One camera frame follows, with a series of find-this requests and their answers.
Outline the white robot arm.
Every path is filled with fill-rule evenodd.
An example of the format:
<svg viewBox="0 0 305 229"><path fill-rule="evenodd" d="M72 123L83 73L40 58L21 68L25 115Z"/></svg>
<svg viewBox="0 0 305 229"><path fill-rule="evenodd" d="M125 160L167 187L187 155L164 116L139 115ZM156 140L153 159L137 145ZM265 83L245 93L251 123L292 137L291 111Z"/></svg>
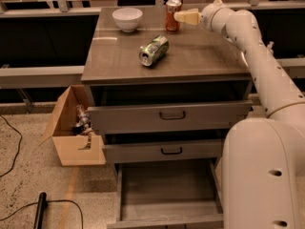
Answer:
<svg viewBox="0 0 305 229"><path fill-rule="evenodd" d="M234 44L248 66L264 118L228 132L222 155L224 229L301 229L296 178L305 168L305 99L266 46L254 15L214 0L182 10L178 22L203 25Z"/></svg>

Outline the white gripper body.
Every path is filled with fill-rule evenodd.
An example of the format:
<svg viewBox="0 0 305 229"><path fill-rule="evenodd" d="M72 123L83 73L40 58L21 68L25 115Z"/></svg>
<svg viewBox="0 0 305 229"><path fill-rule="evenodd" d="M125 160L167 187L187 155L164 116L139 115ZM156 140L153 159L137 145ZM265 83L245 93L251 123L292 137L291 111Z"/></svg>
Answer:
<svg viewBox="0 0 305 229"><path fill-rule="evenodd" d="M207 30L222 30L228 19L228 8L222 0L214 0L201 12L201 24Z"/></svg>

